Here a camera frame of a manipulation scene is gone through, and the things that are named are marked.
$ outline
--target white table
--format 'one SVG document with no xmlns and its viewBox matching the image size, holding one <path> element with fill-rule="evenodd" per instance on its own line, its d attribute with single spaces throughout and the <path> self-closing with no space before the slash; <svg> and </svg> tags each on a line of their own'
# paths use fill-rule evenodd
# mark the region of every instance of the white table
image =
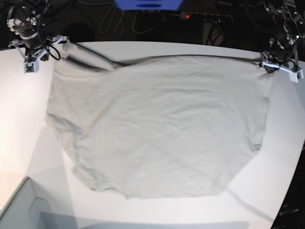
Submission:
<svg viewBox="0 0 305 229">
<path fill-rule="evenodd" d="M 171 54 L 257 58 L 227 48 L 157 42 L 85 44 L 116 60 Z M 44 117 L 53 61 L 37 74 L 23 74 L 16 50 L 0 52 L 0 170 L 26 174 L 64 228 L 269 229 L 284 200 L 305 139 L 305 80 L 276 73 L 261 152 L 217 197 L 131 199 L 88 190 L 71 173 Z"/>
</svg>

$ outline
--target white t-shirt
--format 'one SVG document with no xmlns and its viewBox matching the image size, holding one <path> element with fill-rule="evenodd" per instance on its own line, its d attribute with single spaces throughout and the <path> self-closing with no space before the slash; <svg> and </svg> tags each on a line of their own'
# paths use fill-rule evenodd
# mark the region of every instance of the white t-shirt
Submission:
<svg viewBox="0 0 305 229">
<path fill-rule="evenodd" d="M 121 66 L 73 44 L 66 53 L 47 122 L 92 190 L 218 195 L 263 144 L 273 75 L 251 62 L 186 55 Z"/>
</svg>

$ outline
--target cloth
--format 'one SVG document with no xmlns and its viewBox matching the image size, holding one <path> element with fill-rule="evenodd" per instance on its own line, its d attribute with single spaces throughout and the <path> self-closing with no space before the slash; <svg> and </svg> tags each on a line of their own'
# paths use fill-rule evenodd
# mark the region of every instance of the cloth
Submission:
<svg viewBox="0 0 305 229">
<path fill-rule="evenodd" d="M 88 188 L 218 195 L 262 147 L 273 75 L 209 56 L 120 65 L 79 46 L 56 63 L 47 122 Z"/>
</svg>

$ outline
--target fabric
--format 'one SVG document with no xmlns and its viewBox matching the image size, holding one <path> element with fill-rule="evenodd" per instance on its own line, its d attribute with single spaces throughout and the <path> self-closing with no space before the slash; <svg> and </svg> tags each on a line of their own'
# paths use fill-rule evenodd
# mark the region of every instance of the fabric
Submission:
<svg viewBox="0 0 305 229">
<path fill-rule="evenodd" d="M 92 190 L 218 195 L 262 147 L 273 75 L 251 62 L 186 55 L 120 65 L 72 44 L 65 51 L 47 122 Z"/>
</svg>

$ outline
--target dark background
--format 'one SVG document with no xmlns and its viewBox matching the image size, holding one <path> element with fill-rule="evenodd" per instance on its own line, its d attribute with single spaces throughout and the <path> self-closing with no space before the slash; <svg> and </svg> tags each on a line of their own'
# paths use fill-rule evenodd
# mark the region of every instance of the dark background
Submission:
<svg viewBox="0 0 305 229">
<path fill-rule="evenodd" d="M 111 0 L 82 0 L 86 3 L 113 3 Z M 235 49 L 262 52 L 269 46 L 272 35 L 258 31 L 249 21 L 244 10 L 244 0 L 221 0 L 232 5 L 219 4 L 218 0 L 184 0 L 178 11 L 141 12 L 126 11 L 114 8 L 107 15 L 111 4 L 84 5 L 79 0 L 53 0 L 52 6 L 58 9 L 57 13 L 48 15 L 43 20 L 46 23 L 46 32 L 49 34 L 68 35 L 72 42 L 92 41 L 152 41 L 152 42 L 180 42 L 190 44 L 208 44 Z M 295 0 L 298 11 L 303 15 L 305 0 Z M 260 0 L 250 1 L 254 7 L 250 12 L 256 22 L 265 30 L 274 29 L 273 18 L 265 12 Z M 6 18 L 1 13 L 3 3 L 0 3 L 0 49 L 7 49 L 9 42 L 18 37 L 10 32 L 6 26 Z M 182 20 L 180 12 L 203 12 L 204 18 L 191 15 L 189 20 Z M 214 44 L 207 42 L 211 27 L 212 14 L 232 16 L 233 21 L 222 20 L 217 24 L 218 30 L 213 32 Z M 134 21 L 135 31 L 154 30 L 137 34 L 132 29 Z M 299 45 L 299 59 L 305 60 L 304 47 Z M 273 229 L 305 229 L 305 151 L 302 152 L 294 178 L 287 192 L 286 198 L 276 218 Z"/>
</svg>

